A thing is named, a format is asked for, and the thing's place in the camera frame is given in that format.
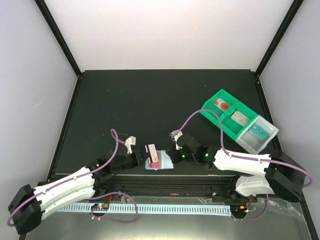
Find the white magnetic stripe card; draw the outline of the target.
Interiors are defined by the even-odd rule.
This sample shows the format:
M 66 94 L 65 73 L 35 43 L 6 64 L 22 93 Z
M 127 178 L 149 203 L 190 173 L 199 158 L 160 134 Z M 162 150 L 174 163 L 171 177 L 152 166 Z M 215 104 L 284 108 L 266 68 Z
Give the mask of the white magnetic stripe card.
M 156 146 L 154 144 L 147 144 L 145 149 L 148 153 L 148 162 L 150 164 L 159 162 Z

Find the black leather card holder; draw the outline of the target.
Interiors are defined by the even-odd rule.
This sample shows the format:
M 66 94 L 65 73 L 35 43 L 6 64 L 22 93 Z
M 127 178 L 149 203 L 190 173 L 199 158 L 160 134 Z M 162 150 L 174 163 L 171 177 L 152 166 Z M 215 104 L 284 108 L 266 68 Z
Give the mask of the black leather card holder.
M 158 159 L 160 162 L 160 169 L 157 170 L 172 170 L 174 169 L 174 163 L 165 150 L 157 150 Z

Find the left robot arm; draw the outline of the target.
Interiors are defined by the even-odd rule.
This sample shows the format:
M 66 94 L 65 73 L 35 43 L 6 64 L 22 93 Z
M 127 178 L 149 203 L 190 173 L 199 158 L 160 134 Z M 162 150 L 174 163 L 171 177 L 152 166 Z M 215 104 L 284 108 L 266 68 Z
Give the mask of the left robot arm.
M 94 197 L 103 199 L 108 192 L 103 180 L 143 164 L 150 154 L 135 149 L 131 153 L 105 154 L 78 171 L 54 182 L 31 187 L 22 186 L 8 206 L 7 225 L 19 235 L 34 230 L 55 211 L 78 201 Z

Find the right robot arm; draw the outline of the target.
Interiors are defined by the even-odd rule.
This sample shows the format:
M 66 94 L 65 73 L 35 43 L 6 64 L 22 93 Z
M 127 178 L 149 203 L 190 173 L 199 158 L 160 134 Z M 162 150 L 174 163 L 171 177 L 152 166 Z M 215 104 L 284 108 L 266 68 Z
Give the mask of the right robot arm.
M 175 146 L 167 150 L 173 164 L 194 162 L 220 171 L 240 173 L 228 187 L 226 196 L 238 202 L 253 195 L 276 195 L 297 203 L 301 200 L 307 172 L 282 151 L 249 154 L 223 147 L 201 145 L 194 137 L 176 130 L 170 134 Z

